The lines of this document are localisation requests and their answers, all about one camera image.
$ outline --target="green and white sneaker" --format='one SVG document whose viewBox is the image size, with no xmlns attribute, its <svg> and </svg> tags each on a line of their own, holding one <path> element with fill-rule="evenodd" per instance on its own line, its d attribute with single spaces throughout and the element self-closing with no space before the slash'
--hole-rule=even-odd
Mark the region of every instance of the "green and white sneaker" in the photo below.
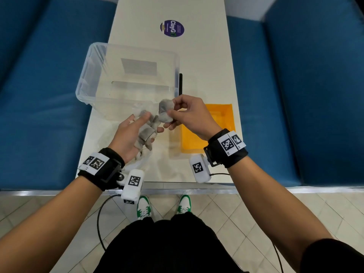
<svg viewBox="0 0 364 273">
<path fill-rule="evenodd" d="M 184 194 L 180 198 L 180 203 L 178 204 L 178 209 L 176 214 L 184 214 L 190 211 L 191 211 L 191 198 L 187 194 Z"/>
<path fill-rule="evenodd" d="M 139 197 L 138 205 L 136 207 L 137 207 L 136 214 L 137 214 L 139 220 L 152 216 L 150 202 L 149 202 L 148 197 L 146 197 L 145 195 L 141 195 Z"/>
</svg>

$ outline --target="wrist strap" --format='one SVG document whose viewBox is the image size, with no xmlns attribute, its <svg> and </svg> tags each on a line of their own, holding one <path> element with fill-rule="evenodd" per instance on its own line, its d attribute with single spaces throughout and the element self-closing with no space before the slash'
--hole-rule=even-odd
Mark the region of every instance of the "wrist strap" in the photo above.
<svg viewBox="0 0 364 273">
<path fill-rule="evenodd" d="M 121 169 L 125 166 L 123 158 L 111 148 L 94 152 L 79 166 L 79 176 L 86 177 L 102 191 L 116 188 Z"/>
<path fill-rule="evenodd" d="M 212 167 L 223 164 L 229 168 L 248 155 L 243 140 L 226 128 L 212 136 L 208 143 L 204 151 Z"/>
</svg>

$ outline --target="white table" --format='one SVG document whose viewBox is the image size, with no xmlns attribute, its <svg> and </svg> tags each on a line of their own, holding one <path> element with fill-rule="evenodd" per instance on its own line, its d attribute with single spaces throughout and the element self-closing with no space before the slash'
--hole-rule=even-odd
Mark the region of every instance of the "white table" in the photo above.
<svg viewBox="0 0 364 273">
<path fill-rule="evenodd" d="M 184 34 L 164 35 L 160 25 L 165 20 L 180 22 Z M 109 43 L 178 53 L 183 93 L 201 97 L 205 103 L 232 103 L 235 129 L 242 136 L 227 28 L 224 0 L 119 0 Z M 116 127 L 115 122 L 92 110 L 80 162 L 106 147 L 99 142 L 111 126 Z M 179 135 L 179 130 L 165 130 L 157 136 L 152 156 L 143 168 L 145 182 L 195 183 L 190 154 L 180 152 Z M 220 165 L 211 172 L 227 171 Z M 215 176 L 210 182 L 232 183 L 227 175 Z"/>
</svg>

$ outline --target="hand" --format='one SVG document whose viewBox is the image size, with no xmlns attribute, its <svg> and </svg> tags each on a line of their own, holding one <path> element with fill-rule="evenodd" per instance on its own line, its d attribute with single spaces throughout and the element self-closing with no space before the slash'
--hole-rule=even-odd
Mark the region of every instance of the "hand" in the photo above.
<svg viewBox="0 0 364 273">
<path fill-rule="evenodd" d="M 180 95 L 174 98 L 173 102 L 174 110 L 167 111 L 167 114 L 175 121 L 165 123 L 164 128 L 173 130 L 180 124 L 184 124 L 185 127 L 205 141 L 208 141 L 217 132 L 222 130 L 199 97 Z M 187 110 L 178 111 L 181 108 L 186 108 Z"/>
<path fill-rule="evenodd" d="M 150 115 L 150 112 L 147 112 L 134 123 L 130 123 L 130 121 L 135 119 L 135 116 L 131 115 L 119 124 L 109 147 L 123 158 L 125 164 L 131 161 L 138 154 L 139 150 L 134 146 L 134 144 L 138 138 L 139 128 L 148 122 Z M 162 127 L 157 128 L 158 133 L 163 131 L 164 129 Z"/>
</svg>

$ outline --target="transparent storage box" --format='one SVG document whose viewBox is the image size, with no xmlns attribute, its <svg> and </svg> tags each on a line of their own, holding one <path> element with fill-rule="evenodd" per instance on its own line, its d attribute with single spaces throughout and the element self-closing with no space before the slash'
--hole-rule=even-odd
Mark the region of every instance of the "transparent storage box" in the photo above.
<svg viewBox="0 0 364 273">
<path fill-rule="evenodd" d="M 178 96 L 180 59 L 174 52 L 93 43 L 77 85 L 77 98 L 106 119 L 122 121 L 162 99 Z"/>
</svg>

